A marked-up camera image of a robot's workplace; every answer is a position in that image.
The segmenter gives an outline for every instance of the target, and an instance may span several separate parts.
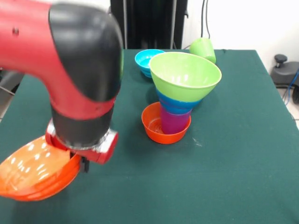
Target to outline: white wall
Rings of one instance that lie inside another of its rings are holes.
[[[110,6],[110,0],[43,1]],[[200,37],[201,5],[188,0],[183,47]],[[256,49],[268,71],[278,53],[299,61],[299,0],[209,0],[208,24],[215,49]]]

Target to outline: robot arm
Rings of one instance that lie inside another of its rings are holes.
[[[99,148],[105,145],[101,150],[107,152],[117,141],[109,129],[122,72],[116,21],[99,9],[72,4],[0,4],[0,65],[32,74],[47,87],[58,140],[51,143],[84,156],[92,152],[88,159],[100,162]]]

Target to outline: light blue bowl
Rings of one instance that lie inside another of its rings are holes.
[[[165,51],[157,50],[157,49],[147,49],[140,51],[135,56],[135,62],[140,68],[141,72],[148,78],[151,78],[149,62],[151,58],[157,54],[164,53]]]
[[[185,114],[193,109],[197,104],[200,103],[201,100],[195,102],[184,102],[178,101],[175,99],[171,99],[164,94],[162,94],[159,90],[157,90],[157,94],[159,97],[160,104],[165,108],[169,113],[173,114]]]

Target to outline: stacked cups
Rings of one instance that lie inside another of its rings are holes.
[[[149,67],[161,104],[164,134],[183,131],[193,107],[213,90],[222,76],[214,63],[182,52],[156,55]]]

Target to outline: blue cable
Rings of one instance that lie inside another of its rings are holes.
[[[299,69],[296,72],[295,77],[293,78],[292,82],[289,84],[287,91],[288,91],[288,101],[286,102],[286,106],[288,105],[288,103],[290,102],[290,91],[291,91],[291,87],[294,84],[294,82],[296,81],[297,77],[299,76]]]

